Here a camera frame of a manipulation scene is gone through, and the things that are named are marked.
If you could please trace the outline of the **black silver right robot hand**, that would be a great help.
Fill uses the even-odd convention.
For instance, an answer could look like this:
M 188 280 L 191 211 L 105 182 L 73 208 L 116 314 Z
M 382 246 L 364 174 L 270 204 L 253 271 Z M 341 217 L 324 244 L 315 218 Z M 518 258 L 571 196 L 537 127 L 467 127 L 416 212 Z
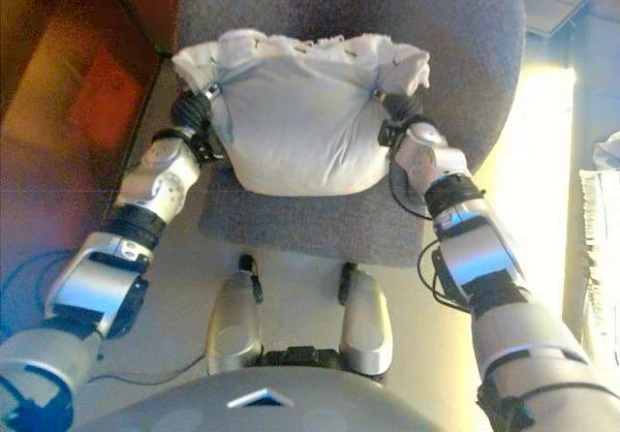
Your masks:
M 411 118 L 423 115 L 422 100 L 417 94 L 380 93 L 377 99 L 395 126 L 401 127 Z

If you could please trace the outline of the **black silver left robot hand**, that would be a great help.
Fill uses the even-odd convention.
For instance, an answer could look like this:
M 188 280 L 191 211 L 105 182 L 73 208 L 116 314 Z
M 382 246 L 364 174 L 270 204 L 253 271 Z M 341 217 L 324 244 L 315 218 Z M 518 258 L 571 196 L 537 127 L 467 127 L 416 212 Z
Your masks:
M 205 90 L 187 90 L 180 94 L 170 108 L 172 124 L 194 133 L 206 132 L 214 115 L 214 102 L 221 91 L 221 86 L 214 83 Z

